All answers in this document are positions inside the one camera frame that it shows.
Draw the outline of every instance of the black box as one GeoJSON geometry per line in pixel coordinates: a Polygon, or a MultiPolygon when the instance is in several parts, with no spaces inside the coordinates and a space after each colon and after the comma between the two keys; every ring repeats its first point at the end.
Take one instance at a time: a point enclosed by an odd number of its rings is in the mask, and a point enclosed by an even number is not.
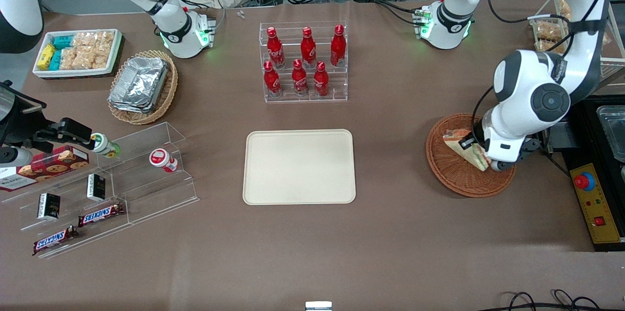
{"type": "Polygon", "coordinates": [[[37,218],[40,220],[56,220],[61,210],[61,197],[44,193],[40,195],[40,207],[37,211],[37,218]]]}
{"type": "Polygon", "coordinates": [[[104,201],[106,191],[106,179],[97,174],[90,174],[87,182],[87,198],[93,201],[104,201]]]}

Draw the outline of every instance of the table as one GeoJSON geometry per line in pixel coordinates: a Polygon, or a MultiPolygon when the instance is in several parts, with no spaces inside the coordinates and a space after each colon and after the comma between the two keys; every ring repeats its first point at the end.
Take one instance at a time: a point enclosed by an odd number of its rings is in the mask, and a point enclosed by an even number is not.
{"type": "MultiPolygon", "coordinates": [[[[493,2],[511,18],[544,0],[493,2]]],[[[469,199],[442,186],[424,156],[431,126],[472,111],[498,62],[531,47],[525,24],[498,22],[482,2],[469,37],[440,51],[375,4],[281,5],[245,9],[245,17],[229,11],[215,48],[176,60],[180,84],[162,118],[190,141],[185,168],[201,200],[53,260],[31,257],[17,211],[0,208],[0,305],[287,311],[331,300],[336,310],[466,311],[507,304],[506,291],[552,302],[549,290],[561,288],[625,307],[623,254],[591,252],[571,181],[544,157],[522,162],[502,194],[469,199]],[[349,21],[350,100],[265,104],[259,23],[314,20],[349,21]],[[244,204],[250,132],[324,128],[353,133],[352,204],[244,204]]],[[[123,60],[163,49],[145,14],[45,18],[48,31],[120,29],[123,60]]],[[[109,138],[142,129],[111,115],[110,82],[29,75],[23,90],[48,103],[52,120],[72,117],[109,138]]],[[[481,112],[494,105],[488,97],[481,112]]]]}

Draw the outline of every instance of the emergency stop button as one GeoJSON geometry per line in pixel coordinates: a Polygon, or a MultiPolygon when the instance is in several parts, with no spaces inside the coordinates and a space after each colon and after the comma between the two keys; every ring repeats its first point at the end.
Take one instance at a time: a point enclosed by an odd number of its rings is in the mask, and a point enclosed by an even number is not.
{"type": "Polygon", "coordinates": [[[573,184],[582,190],[591,191],[594,189],[594,177],[588,172],[583,172],[573,178],[573,184]]]}

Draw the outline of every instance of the red button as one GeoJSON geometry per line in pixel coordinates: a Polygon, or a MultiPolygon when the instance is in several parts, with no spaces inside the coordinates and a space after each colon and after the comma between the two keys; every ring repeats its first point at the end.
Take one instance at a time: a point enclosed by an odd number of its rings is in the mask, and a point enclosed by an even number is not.
{"type": "Polygon", "coordinates": [[[590,180],[588,180],[587,176],[580,174],[573,178],[573,183],[580,189],[586,189],[590,185],[590,180]]]}
{"type": "Polygon", "coordinates": [[[603,217],[595,217],[594,218],[594,224],[595,225],[605,225],[605,220],[603,219],[603,217]]]}

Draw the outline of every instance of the small bottle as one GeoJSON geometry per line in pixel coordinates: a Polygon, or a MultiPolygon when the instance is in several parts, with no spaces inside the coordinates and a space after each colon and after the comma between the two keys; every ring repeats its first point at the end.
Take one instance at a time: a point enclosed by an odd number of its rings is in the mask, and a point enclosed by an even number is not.
{"type": "Polygon", "coordinates": [[[267,41],[267,50],[270,53],[271,61],[273,62],[275,68],[284,68],[284,49],[282,47],[282,42],[277,37],[274,27],[270,26],[267,28],[267,36],[269,37],[269,40],[267,41]]]}
{"type": "Polygon", "coordinates": [[[334,27],[334,38],[330,43],[330,63],[335,67],[345,67],[345,50],[348,44],[343,36],[344,33],[345,27],[341,24],[334,27]]]}
{"type": "Polygon", "coordinates": [[[265,85],[267,86],[269,96],[272,98],[281,97],[282,87],[280,86],[280,77],[277,71],[273,69],[271,61],[265,61],[263,67],[265,69],[265,85]]]}
{"type": "Polygon", "coordinates": [[[328,84],[330,78],[326,72],[326,64],[322,61],[317,62],[317,71],[314,74],[314,89],[317,96],[326,97],[328,95],[328,84]]]}
{"type": "Polygon", "coordinates": [[[302,59],[304,60],[304,68],[314,68],[317,62],[317,45],[313,40],[313,31],[310,27],[305,26],[302,29],[304,38],[300,44],[302,50],[302,59]]]}
{"type": "Polygon", "coordinates": [[[94,142],[93,152],[107,158],[113,158],[119,155],[120,148],[117,143],[110,142],[106,135],[102,133],[91,134],[91,140],[94,142]]]}
{"type": "Polygon", "coordinates": [[[172,173],[178,169],[178,160],[163,148],[155,149],[150,153],[150,164],[162,168],[167,173],[172,173]]]}
{"type": "Polygon", "coordinates": [[[295,58],[293,61],[293,88],[295,94],[299,97],[305,97],[308,95],[308,85],[306,85],[306,71],[302,68],[302,60],[295,58]]]}

